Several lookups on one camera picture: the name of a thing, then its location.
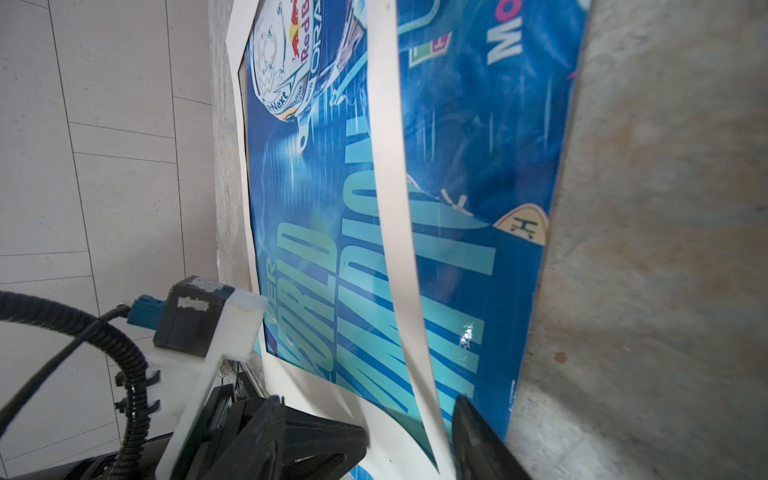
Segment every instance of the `tiled floor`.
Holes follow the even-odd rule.
[[[97,314],[217,278],[208,42],[206,0],[0,0],[0,290]],[[67,341],[0,323],[0,403]],[[119,448],[115,370],[70,357],[0,476]]]

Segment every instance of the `concrete wall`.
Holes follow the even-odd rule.
[[[508,444],[534,478],[765,478],[768,3],[593,3]]]

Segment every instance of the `tile grout line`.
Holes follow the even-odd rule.
[[[148,134],[148,133],[146,133],[146,132],[143,132],[143,131],[132,131],[132,130],[124,130],[124,129],[122,129],[122,128],[115,128],[115,127],[102,127],[101,125],[91,125],[91,124],[84,124],[84,123],[82,123],[82,122],[80,122],[80,121],[72,121],[72,120],[68,120],[68,122],[69,122],[69,123],[71,123],[71,124],[75,124],[75,125],[83,125],[83,126],[85,126],[85,127],[93,127],[93,128],[106,128],[107,130],[124,131],[124,132],[127,132],[127,133],[129,133],[129,134],[138,134],[138,135],[150,135],[150,136],[152,136],[152,137],[160,137],[160,138],[173,138],[173,137],[168,137],[168,136],[166,136],[166,135]]]
[[[32,3],[32,2],[30,2],[29,0],[19,0],[19,1],[20,1],[20,2],[24,2],[24,3],[28,3],[28,4],[30,4],[30,5],[34,5],[35,7],[45,8],[46,10],[49,10],[49,8],[48,8],[48,7],[44,7],[44,6],[42,6],[42,5],[38,5],[38,4],[36,4],[36,3]]]
[[[83,216],[83,233],[85,233],[85,248],[88,250],[88,262],[91,264],[91,280],[94,284],[94,298],[96,299],[96,313],[101,315],[98,304],[98,291],[96,290],[96,276],[94,275],[94,261],[91,258],[91,245],[88,242],[88,225],[85,223],[85,208],[83,207],[83,194],[80,191],[80,177],[78,176],[78,163],[74,161],[74,147],[72,147],[72,129],[69,127],[69,113],[67,112],[67,99],[64,95],[64,81],[61,79],[61,63],[58,60],[58,47],[56,46],[56,32],[53,28],[53,14],[48,9],[48,18],[51,20],[51,37],[53,38],[53,52],[56,55],[56,68],[58,69],[58,84],[61,85],[61,102],[64,104],[64,117],[67,121],[67,133],[69,134],[69,147],[72,150],[72,165],[74,166],[74,180],[78,185],[78,199],[80,200],[80,213]]]
[[[184,216],[181,214],[181,175],[179,175],[179,140],[176,137],[176,104],[174,102],[174,66],[170,61],[170,23],[168,21],[168,0],[165,0],[165,33],[168,35],[168,77],[170,79],[170,107],[174,119],[174,145],[176,147],[176,186],[179,189],[179,226],[181,228],[181,264],[184,278],[187,278],[187,257],[184,253]]]
[[[80,432],[77,435],[73,435],[71,437],[67,437],[66,439],[61,439],[58,442],[53,442],[53,443],[49,443],[48,445],[43,445],[42,447],[38,447],[38,448],[36,448],[34,450],[30,450],[29,452],[24,452],[21,455],[16,455],[15,457],[11,457],[11,458],[8,459],[8,461],[10,462],[11,460],[14,460],[16,458],[23,457],[24,455],[29,455],[30,453],[37,452],[38,450],[46,449],[47,447],[50,447],[51,445],[56,445],[57,443],[62,443],[62,442],[66,442],[67,440],[72,440],[74,437],[78,437],[80,435],[84,435],[86,433],[93,432],[94,430],[99,430],[99,429],[102,429],[104,427],[108,427],[108,426],[112,425],[113,423],[114,422],[105,423],[105,424],[100,425],[100,426],[98,426],[98,427],[96,427],[94,429],[86,430],[85,432]]]
[[[175,164],[174,162],[166,162],[164,160],[148,160],[146,158],[119,157],[117,155],[104,155],[104,154],[86,154],[84,151],[72,151],[72,153],[78,154],[78,155],[93,155],[95,157],[121,158],[123,160],[150,161],[150,162],[155,162],[156,164],[171,164],[171,165]]]
[[[110,440],[109,442],[104,442],[101,445],[96,445],[95,447],[90,447],[88,450],[94,450],[94,449],[97,449],[99,447],[103,447],[104,445],[107,445],[108,443],[111,443],[111,442],[114,442],[114,440]],[[43,470],[45,468],[48,468],[48,467],[51,467],[53,465],[56,465],[57,463],[61,463],[64,460],[69,460],[70,458],[76,457],[76,456],[80,455],[81,453],[86,453],[88,450],[83,450],[82,452],[75,453],[74,455],[69,455],[67,458],[62,458],[61,460],[57,460],[56,462],[50,463],[50,464],[46,465],[45,467],[40,467],[40,468],[38,468],[35,471],[36,472],[40,472],[41,470]]]
[[[114,406],[114,390],[112,389],[112,374],[109,373],[109,356],[105,353],[104,354],[104,360],[107,361],[107,380],[109,381],[109,393],[112,395],[112,405]],[[114,424],[115,427],[118,429],[118,442],[120,442],[120,448],[123,448],[123,439],[120,438],[120,420],[118,419],[118,409],[114,409]]]
[[[18,282],[0,282],[0,285],[10,285],[11,283],[30,283],[30,282],[48,282],[49,280],[66,280],[70,278],[88,278],[91,275],[59,276],[56,278],[41,278],[40,280],[21,280]]]
[[[175,98],[180,98],[181,100],[186,100],[186,101],[193,101],[193,102],[195,102],[196,104],[203,104],[203,105],[208,105],[209,107],[213,107],[213,105],[212,105],[212,104],[206,103],[206,102],[204,102],[204,101],[199,101],[199,100],[192,100],[191,98],[184,98],[184,97],[179,97],[178,95],[174,95],[174,97],[175,97]]]
[[[9,253],[0,255],[0,257],[23,257],[24,255],[58,255],[60,253],[87,253],[87,250],[77,250],[75,252],[43,252],[43,253]]]

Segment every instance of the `black cable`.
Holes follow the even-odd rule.
[[[66,347],[61,349],[53,358],[48,360],[21,389],[12,396],[8,403],[0,410],[0,437],[5,434],[8,425],[13,422],[16,415],[26,405],[30,398],[40,389],[43,382],[88,338],[93,332],[100,329],[103,324],[119,316],[126,316],[131,308],[128,305],[119,305],[117,308],[106,312],[80,332]]]
[[[39,326],[74,337],[96,319],[90,313],[52,300],[0,291],[0,321]],[[118,456],[107,476],[110,480],[132,478],[149,433],[147,360],[131,339],[109,323],[100,321],[99,328],[84,340],[109,355],[125,375],[126,427]]]

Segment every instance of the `blue poster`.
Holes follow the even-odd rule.
[[[398,5],[413,240],[445,427],[506,436],[587,0]],[[263,0],[247,155],[267,350],[381,406],[430,452],[392,311],[366,91],[365,0]]]

